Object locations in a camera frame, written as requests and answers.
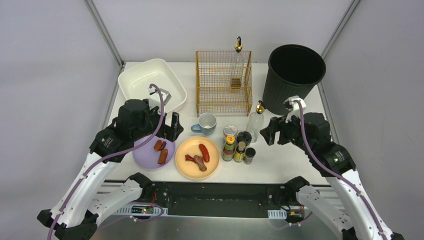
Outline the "clear oil bottle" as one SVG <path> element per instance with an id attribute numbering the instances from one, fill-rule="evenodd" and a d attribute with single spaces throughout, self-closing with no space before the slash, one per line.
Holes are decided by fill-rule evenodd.
<path id="1" fill-rule="evenodd" d="M 258 101 L 258 104 L 255 107 L 255 111 L 250 113 L 248 116 L 248 123 L 246 126 L 246 131 L 251 135 L 251 143 L 255 143 L 260 135 L 260 130 L 264 123 L 263 113 L 266 110 L 262 100 Z"/>

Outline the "black lid round jar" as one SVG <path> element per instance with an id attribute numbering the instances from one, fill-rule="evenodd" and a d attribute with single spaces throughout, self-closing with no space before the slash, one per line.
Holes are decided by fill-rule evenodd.
<path id="1" fill-rule="evenodd" d="M 252 135 L 248 131 L 240 131 L 236 136 L 236 143 L 244 142 L 248 147 L 252 142 Z"/>

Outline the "silver lid shaker jar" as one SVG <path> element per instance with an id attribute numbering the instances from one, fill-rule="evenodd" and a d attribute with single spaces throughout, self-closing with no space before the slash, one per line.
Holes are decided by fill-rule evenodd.
<path id="1" fill-rule="evenodd" d="M 227 136 L 232 136 L 234 139 L 237 137 L 238 128 L 234 124 L 227 124 L 223 130 L 223 142 L 226 142 Z"/>

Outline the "yellow cap sauce bottle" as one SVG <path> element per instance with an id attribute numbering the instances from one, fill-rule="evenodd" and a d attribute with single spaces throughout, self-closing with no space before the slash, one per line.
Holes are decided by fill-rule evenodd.
<path id="1" fill-rule="evenodd" d="M 222 149 L 222 159 L 224 161 L 231 161 L 235 153 L 236 138 L 234 135 L 228 135 L 225 138 L 225 143 Z"/>

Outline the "oil bottle with brown liquid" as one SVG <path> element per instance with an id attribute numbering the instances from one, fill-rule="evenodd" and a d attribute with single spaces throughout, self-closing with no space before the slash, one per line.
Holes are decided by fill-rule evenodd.
<path id="1" fill-rule="evenodd" d="M 242 77 L 244 70 L 244 57 L 242 54 L 242 38 L 240 36 L 236 39 L 234 46 L 234 55 L 230 63 L 230 87 L 232 89 L 239 89 L 242 86 Z"/>

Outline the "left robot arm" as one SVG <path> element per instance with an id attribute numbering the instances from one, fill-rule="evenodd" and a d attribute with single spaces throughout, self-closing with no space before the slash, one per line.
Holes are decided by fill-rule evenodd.
<path id="1" fill-rule="evenodd" d="M 150 193 L 152 181 L 137 172 L 104 199 L 94 199 L 127 153 L 151 143 L 154 137 L 171 142 L 178 138 L 184 130 L 180 115 L 173 112 L 170 125 L 165 120 L 164 105 L 150 107 L 148 99 L 130 99 L 119 108 L 112 123 L 96 134 L 83 167 L 64 197 L 55 207 L 38 214 L 37 220 L 49 229 L 48 238 L 88 240 L 112 213 Z"/>

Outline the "dark sausage piece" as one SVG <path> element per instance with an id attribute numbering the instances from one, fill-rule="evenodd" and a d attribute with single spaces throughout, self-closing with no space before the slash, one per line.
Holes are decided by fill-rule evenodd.
<path id="1" fill-rule="evenodd" d="M 160 150 L 163 150 L 166 147 L 167 143 L 165 141 L 162 142 Z"/>

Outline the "thin orange food piece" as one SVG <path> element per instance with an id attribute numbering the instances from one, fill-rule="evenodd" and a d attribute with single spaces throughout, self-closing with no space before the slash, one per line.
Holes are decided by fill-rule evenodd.
<path id="1" fill-rule="evenodd" d="M 154 145 L 153 149 L 154 149 L 156 152 L 158 152 L 158 151 L 160 151 L 160 150 L 162 149 L 162 141 L 161 141 L 160 139 L 156 141 L 156 143 L 155 143 L 155 145 Z"/>

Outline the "orange fried food piece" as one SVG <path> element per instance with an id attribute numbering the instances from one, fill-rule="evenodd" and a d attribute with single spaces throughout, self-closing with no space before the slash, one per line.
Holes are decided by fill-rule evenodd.
<path id="1" fill-rule="evenodd" d="M 159 158 L 158 158 L 157 163 L 159 165 L 165 164 L 166 163 L 166 160 L 167 160 L 167 157 L 168 157 L 168 150 L 167 149 L 162 149 L 160 151 L 160 154 L 159 154 Z"/>

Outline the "purple plate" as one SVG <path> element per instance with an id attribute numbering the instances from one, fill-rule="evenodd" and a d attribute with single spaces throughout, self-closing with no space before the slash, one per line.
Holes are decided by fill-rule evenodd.
<path id="1" fill-rule="evenodd" d="M 158 163 L 161 152 L 156 151 L 154 149 L 154 146 L 158 140 L 161 140 L 162 142 L 166 142 L 165 149 L 168 151 L 167 157 L 163 164 Z M 135 163 L 141 168 L 147 169 L 147 170 L 156 170 L 170 163 L 172 161 L 172 158 L 175 155 L 175 152 L 176 152 L 176 144 L 174 142 L 164 138 L 154 136 L 144 146 L 136 150 L 133 150 L 132 156 Z"/>

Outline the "dark spice jar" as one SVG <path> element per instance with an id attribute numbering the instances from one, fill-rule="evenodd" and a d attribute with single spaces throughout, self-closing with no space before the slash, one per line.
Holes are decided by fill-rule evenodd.
<path id="1" fill-rule="evenodd" d="M 245 151 L 243 162 L 246 165 L 250 165 L 253 162 L 255 155 L 256 155 L 256 150 L 253 147 L 247 148 Z"/>

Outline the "blue white mug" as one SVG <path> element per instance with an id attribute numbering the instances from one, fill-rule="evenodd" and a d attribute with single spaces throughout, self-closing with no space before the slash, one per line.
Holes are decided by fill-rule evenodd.
<path id="1" fill-rule="evenodd" d="M 191 126 L 193 133 L 202 133 L 205 136 L 210 136 L 214 133 L 217 125 L 217 118 L 213 113 L 205 112 L 198 117 L 198 124 Z"/>

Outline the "white plastic tub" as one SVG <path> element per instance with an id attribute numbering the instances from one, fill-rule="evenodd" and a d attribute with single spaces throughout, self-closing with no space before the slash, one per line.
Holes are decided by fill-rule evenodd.
<path id="1" fill-rule="evenodd" d="M 118 77 L 119 88 L 126 100 L 147 99 L 150 84 L 168 92 L 167 113 L 178 112 L 187 100 L 187 91 L 169 64 L 160 58 L 151 59 L 124 70 Z"/>

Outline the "brown meat piece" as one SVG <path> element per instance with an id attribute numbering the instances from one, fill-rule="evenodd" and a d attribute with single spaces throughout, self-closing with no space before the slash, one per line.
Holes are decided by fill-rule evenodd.
<path id="1" fill-rule="evenodd" d="M 195 155 L 194 160 L 201 172 L 205 172 L 207 170 L 207 167 L 204 163 L 204 158 L 202 156 Z"/>

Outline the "black ribbed trash bin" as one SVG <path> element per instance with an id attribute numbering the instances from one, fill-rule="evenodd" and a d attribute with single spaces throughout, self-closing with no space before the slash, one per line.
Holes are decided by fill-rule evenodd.
<path id="1" fill-rule="evenodd" d="M 268 58 L 262 101 L 275 115 L 288 113 L 284 106 L 287 98 L 305 99 L 326 74 L 326 63 L 313 49 L 286 44 L 274 49 Z"/>

